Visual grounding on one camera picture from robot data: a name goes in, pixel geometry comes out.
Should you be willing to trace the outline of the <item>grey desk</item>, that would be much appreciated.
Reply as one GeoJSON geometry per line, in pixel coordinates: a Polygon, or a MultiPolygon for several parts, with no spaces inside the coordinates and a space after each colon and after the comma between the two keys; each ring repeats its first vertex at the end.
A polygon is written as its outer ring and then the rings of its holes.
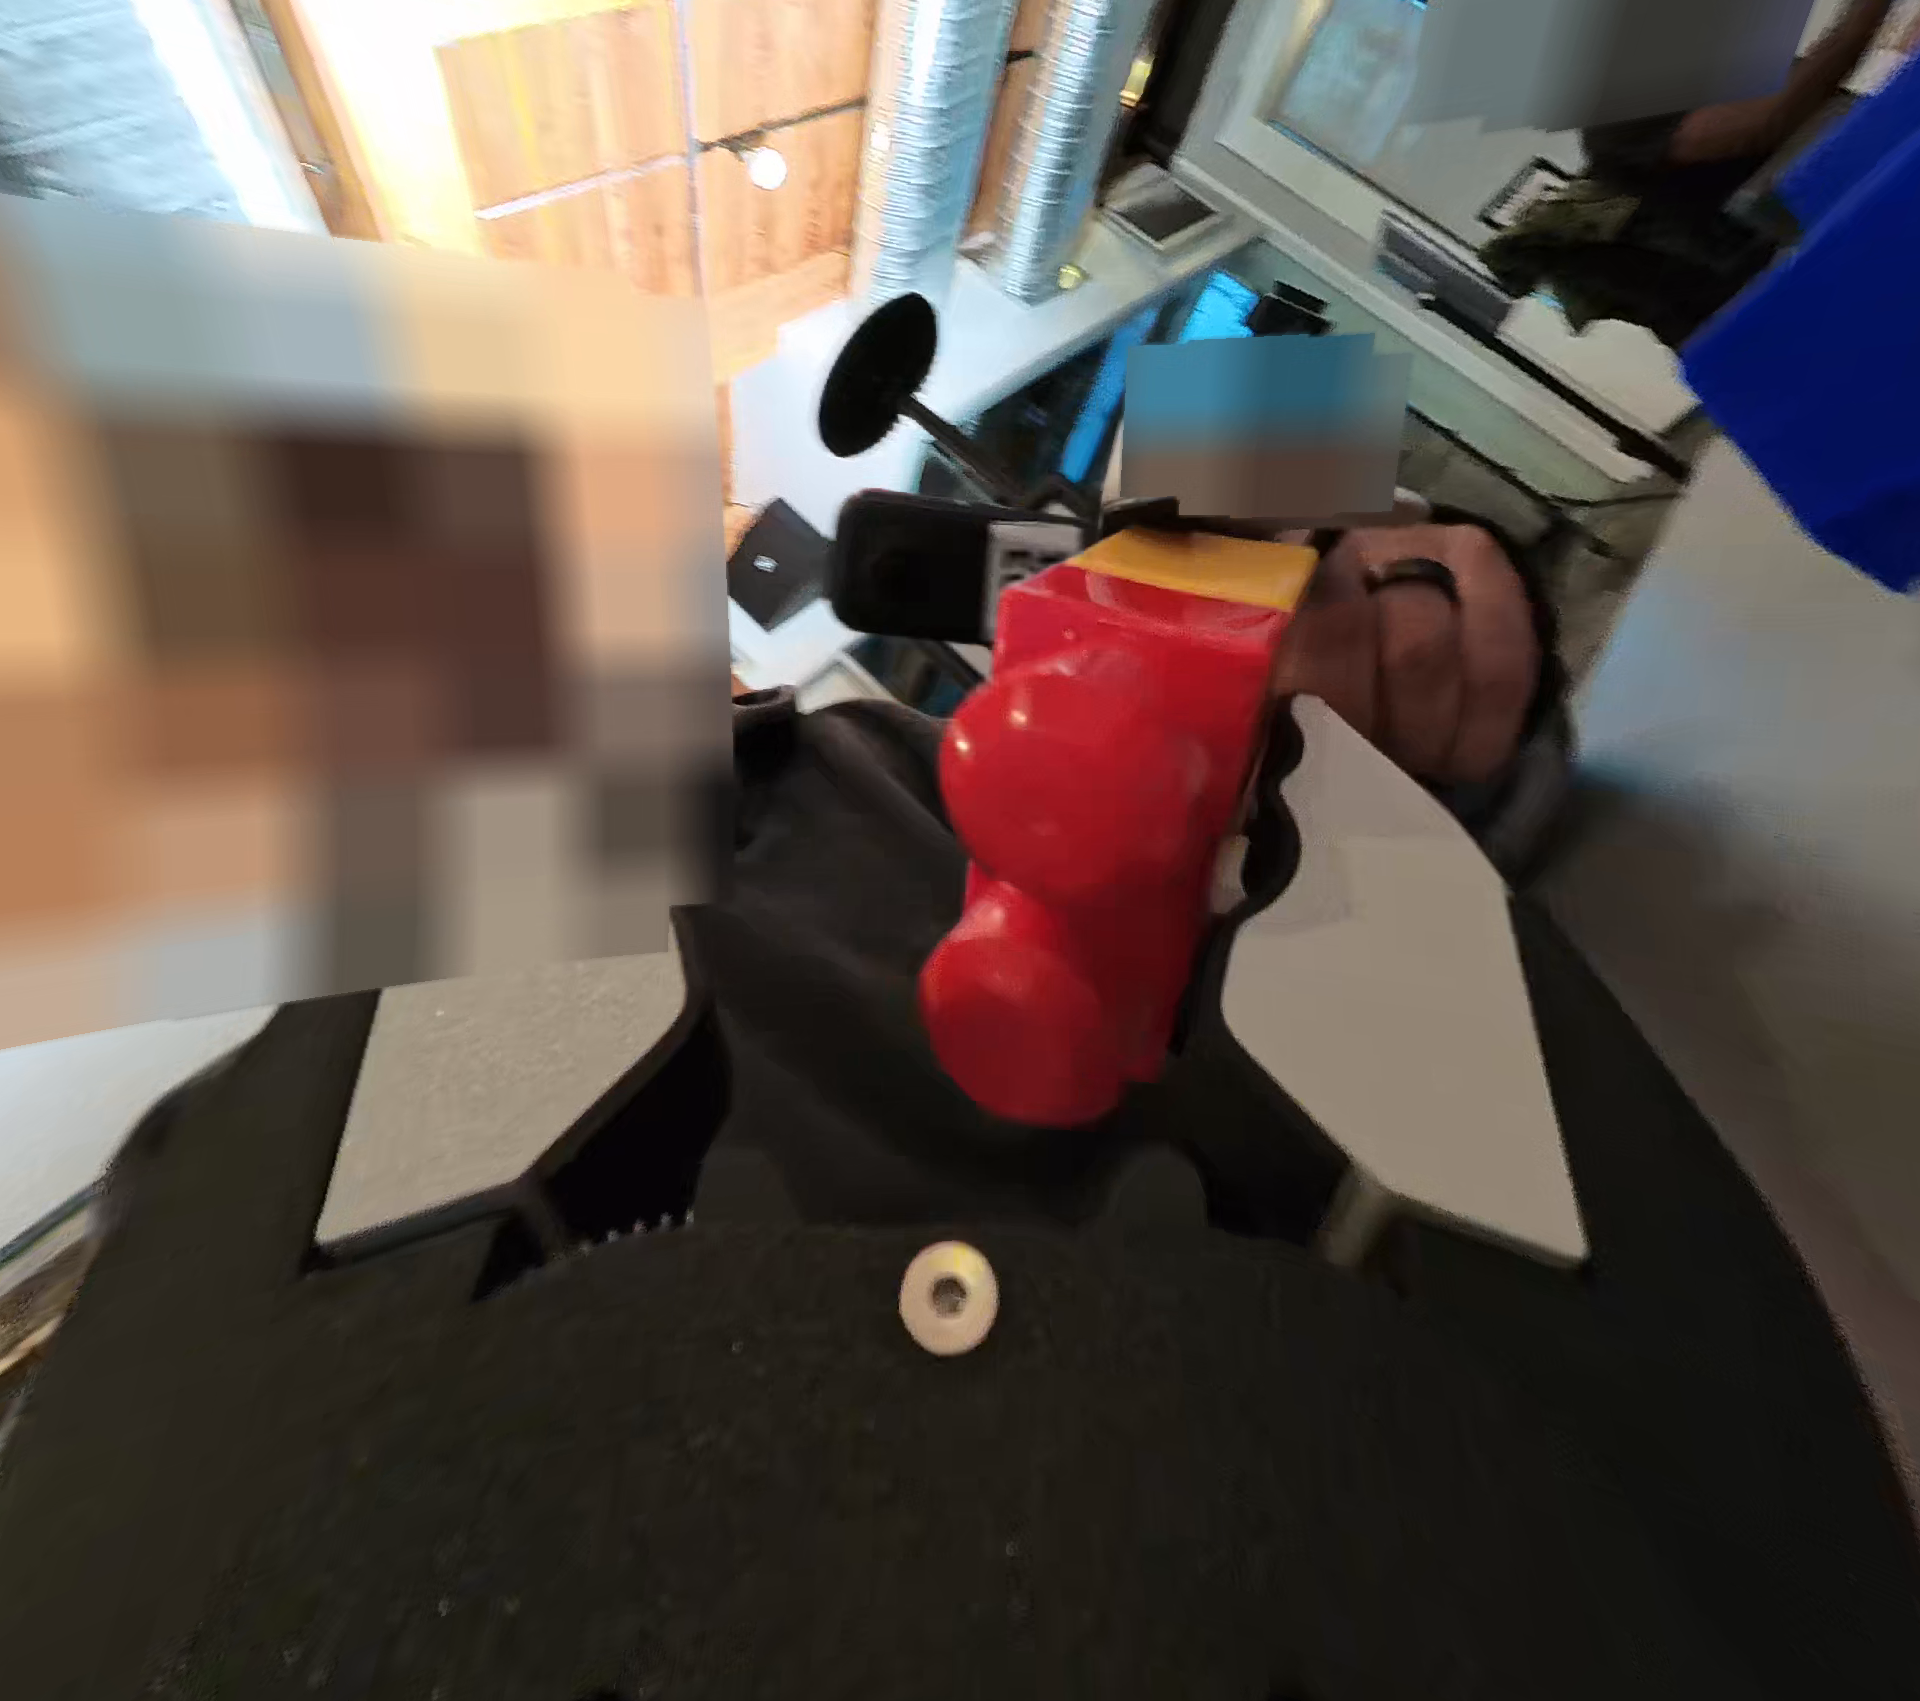
{"type": "Polygon", "coordinates": [[[1916,597],[1819,550],[1714,440],[1575,729],[1547,904],[1775,1208],[1916,1453],[1916,597]]]}

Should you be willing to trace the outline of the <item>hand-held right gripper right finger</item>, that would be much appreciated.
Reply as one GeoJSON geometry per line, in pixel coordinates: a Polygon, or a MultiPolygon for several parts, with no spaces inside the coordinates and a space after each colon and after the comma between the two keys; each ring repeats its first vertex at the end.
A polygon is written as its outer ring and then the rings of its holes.
{"type": "Polygon", "coordinates": [[[1398,1222],[1571,1269],[1587,1232],[1509,895],[1467,833],[1295,699],[1256,816],[1290,872],[1212,924],[1177,1088],[1228,1216],[1364,1264],[1398,1222]]]}

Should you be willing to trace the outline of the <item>large silver air duct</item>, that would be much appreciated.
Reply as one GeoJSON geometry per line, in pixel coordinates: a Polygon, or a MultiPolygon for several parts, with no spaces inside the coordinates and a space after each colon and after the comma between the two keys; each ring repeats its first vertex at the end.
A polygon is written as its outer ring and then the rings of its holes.
{"type": "Polygon", "coordinates": [[[968,228],[1020,0],[878,0],[850,297],[942,302],[968,228]]]}

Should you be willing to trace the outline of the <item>person's left hand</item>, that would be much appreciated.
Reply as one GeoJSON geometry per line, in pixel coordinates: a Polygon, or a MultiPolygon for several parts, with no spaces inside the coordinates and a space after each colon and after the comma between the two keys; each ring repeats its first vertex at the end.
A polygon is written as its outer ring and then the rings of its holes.
{"type": "Polygon", "coordinates": [[[1284,635],[1275,692],[1329,706],[1407,776],[1484,786],[1533,694],[1533,601],[1516,551],[1476,520],[1340,530],[1284,635]]]}

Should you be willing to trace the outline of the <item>blue divided plastic bin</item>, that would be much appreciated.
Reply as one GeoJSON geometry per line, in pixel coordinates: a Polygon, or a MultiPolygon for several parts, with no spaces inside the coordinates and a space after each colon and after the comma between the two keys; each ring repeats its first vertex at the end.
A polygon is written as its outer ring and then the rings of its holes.
{"type": "Polygon", "coordinates": [[[1806,533],[1891,593],[1917,576],[1917,55],[1758,194],[1772,264],[1679,359],[1806,533]]]}

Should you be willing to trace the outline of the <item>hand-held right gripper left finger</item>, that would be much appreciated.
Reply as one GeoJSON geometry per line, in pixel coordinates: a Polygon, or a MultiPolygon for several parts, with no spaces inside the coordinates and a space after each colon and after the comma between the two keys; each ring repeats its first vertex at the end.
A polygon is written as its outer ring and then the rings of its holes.
{"type": "Polygon", "coordinates": [[[729,1102],[708,977],[659,953],[387,991],[317,1213],[317,1252],[472,1228],[484,1252],[576,1252],[687,1222],[729,1102]]]}

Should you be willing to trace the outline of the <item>yellow one-stud toy block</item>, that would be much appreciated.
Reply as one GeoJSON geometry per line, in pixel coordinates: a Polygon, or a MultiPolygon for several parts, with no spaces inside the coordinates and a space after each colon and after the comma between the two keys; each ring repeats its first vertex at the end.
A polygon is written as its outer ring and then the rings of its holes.
{"type": "Polygon", "coordinates": [[[1303,541],[1133,525],[1091,541],[1065,565],[1111,582],[1291,614],[1317,562],[1303,541]]]}

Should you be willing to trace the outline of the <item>red two-stud toy block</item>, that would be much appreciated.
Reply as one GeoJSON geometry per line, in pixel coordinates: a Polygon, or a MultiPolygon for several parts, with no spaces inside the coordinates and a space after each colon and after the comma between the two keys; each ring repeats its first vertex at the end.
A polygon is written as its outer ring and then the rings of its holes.
{"type": "Polygon", "coordinates": [[[1065,562],[1002,595],[937,763],[964,909],[917,983],[936,1060],[985,1113],[1081,1126],[1163,1068],[1297,609],[1065,562]]]}

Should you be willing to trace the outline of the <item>green backpack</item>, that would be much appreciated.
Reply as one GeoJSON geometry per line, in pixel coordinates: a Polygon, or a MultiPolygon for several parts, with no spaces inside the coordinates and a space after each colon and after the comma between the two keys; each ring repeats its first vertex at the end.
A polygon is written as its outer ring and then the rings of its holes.
{"type": "Polygon", "coordinates": [[[1612,321],[1675,345],[1702,319],[1707,280],[1685,229],[1603,179],[1531,199],[1476,255],[1505,296],[1545,296],[1573,334],[1612,321]]]}

